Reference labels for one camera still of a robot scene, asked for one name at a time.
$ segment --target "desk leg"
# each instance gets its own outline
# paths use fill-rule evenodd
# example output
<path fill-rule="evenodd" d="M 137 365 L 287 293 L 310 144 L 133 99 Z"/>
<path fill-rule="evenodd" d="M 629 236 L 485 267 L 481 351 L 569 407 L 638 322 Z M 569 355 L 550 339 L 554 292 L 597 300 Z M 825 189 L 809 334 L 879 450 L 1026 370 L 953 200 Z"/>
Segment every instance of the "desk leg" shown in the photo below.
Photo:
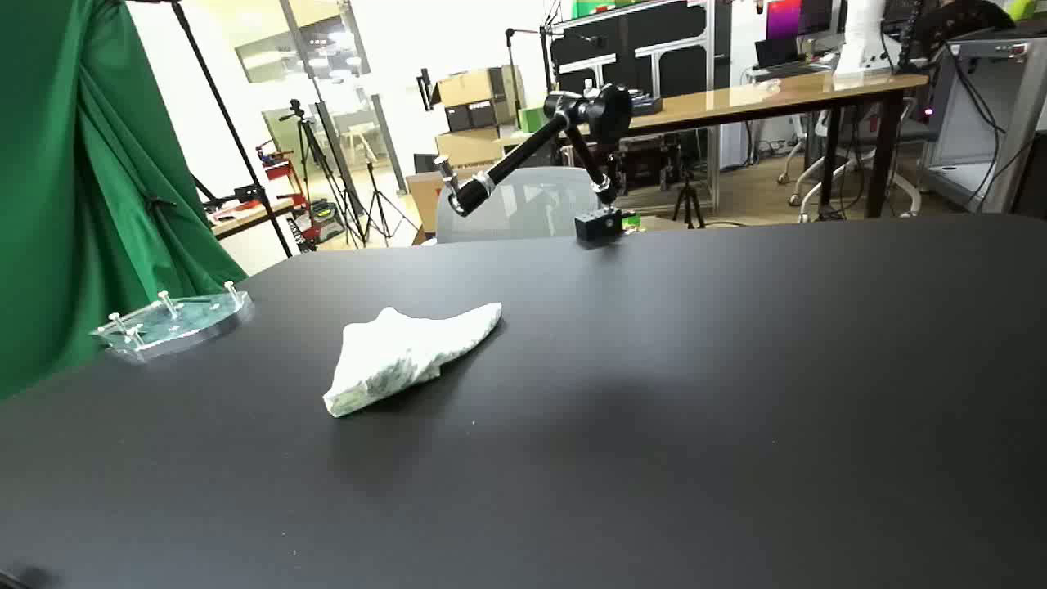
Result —
<path fill-rule="evenodd" d="M 890 161 L 893 161 L 893 140 L 896 140 L 896 123 L 902 119 L 902 95 L 888 95 L 879 100 L 879 133 L 877 133 L 877 161 L 875 161 L 875 180 L 872 193 L 863 200 L 863 215 L 877 219 L 883 212 L 888 200 L 888 176 L 890 176 Z"/>
<path fill-rule="evenodd" d="M 831 208 L 831 175 L 837 170 L 837 140 L 841 140 L 841 108 L 835 106 L 828 108 L 818 219 L 837 219 L 837 212 Z"/>

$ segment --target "black table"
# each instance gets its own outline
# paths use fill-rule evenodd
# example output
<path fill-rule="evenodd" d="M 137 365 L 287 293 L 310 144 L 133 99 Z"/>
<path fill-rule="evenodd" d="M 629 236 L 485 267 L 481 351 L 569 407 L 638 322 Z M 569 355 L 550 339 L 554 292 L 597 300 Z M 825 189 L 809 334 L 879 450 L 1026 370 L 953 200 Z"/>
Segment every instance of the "black table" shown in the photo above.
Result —
<path fill-rule="evenodd" d="M 0 563 L 70 589 L 1045 589 L 1047 227 L 306 255 L 256 323 L 0 407 Z M 335 422 L 340 326 L 500 329 Z"/>

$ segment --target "tripod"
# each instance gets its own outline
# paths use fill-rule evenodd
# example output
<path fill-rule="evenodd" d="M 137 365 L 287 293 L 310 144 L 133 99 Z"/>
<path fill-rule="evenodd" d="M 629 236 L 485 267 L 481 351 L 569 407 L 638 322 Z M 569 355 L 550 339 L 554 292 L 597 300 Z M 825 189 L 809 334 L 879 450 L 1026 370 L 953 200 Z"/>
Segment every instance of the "tripod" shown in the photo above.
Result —
<path fill-rule="evenodd" d="M 354 205 L 346 202 L 346 189 L 337 184 L 335 166 L 332 166 L 332 161 L 329 161 L 329 155 L 323 155 L 323 146 L 320 146 L 320 140 L 317 140 L 317 133 L 314 133 L 314 123 L 307 121 L 307 116 L 306 116 L 306 108 L 302 108 L 299 99 L 290 99 L 290 116 L 284 116 L 281 121 L 287 121 L 287 119 L 294 119 L 294 123 L 299 123 L 299 155 L 302 155 L 299 165 L 302 165 L 306 195 L 314 200 L 314 195 L 310 195 L 310 184 L 307 184 L 307 176 L 310 176 L 310 161 L 314 161 L 317 170 L 323 175 L 323 184 L 329 184 L 329 189 L 332 189 L 332 200 L 335 200 L 335 208 L 337 208 L 340 227 L 344 227 L 361 247 L 367 247 L 371 227 L 361 227 L 361 215 L 354 215 Z"/>
<path fill-rule="evenodd" d="M 413 229 L 418 229 L 384 189 L 379 180 L 372 176 L 372 161 L 367 161 L 367 176 L 371 176 L 371 205 L 367 205 L 367 233 L 378 229 L 384 236 L 384 243 L 391 247 L 391 240 L 397 236 L 401 224 L 410 224 Z M 391 229 L 385 219 L 385 205 L 397 208 L 401 224 L 397 229 Z"/>

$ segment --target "green backdrop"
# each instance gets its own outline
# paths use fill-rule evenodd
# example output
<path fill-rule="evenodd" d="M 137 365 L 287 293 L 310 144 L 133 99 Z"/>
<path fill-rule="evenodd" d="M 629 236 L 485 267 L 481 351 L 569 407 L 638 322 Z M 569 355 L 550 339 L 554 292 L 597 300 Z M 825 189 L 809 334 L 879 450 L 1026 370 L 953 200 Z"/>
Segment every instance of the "green backdrop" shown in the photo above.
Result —
<path fill-rule="evenodd" d="M 107 310 L 243 271 L 211 236 L 120 0 L 3 0 L 0 46 L 3 398 L 92 359 Z"/>

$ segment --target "white cloth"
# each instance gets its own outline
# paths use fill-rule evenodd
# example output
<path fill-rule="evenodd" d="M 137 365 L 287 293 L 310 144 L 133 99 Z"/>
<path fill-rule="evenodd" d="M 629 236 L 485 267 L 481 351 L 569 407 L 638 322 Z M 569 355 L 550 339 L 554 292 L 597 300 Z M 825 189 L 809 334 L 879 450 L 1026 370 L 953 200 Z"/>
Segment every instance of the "white cloth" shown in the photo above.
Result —
<path fill-rule="evenodd" d="M 340 359 L 323 407 L 335 420 L 361 411 L 474 351 L 500 322 L 500 305 L 485 305 L 450 322 L 405 317 L 384 309 L 371 323 L 346 323 Z"/>

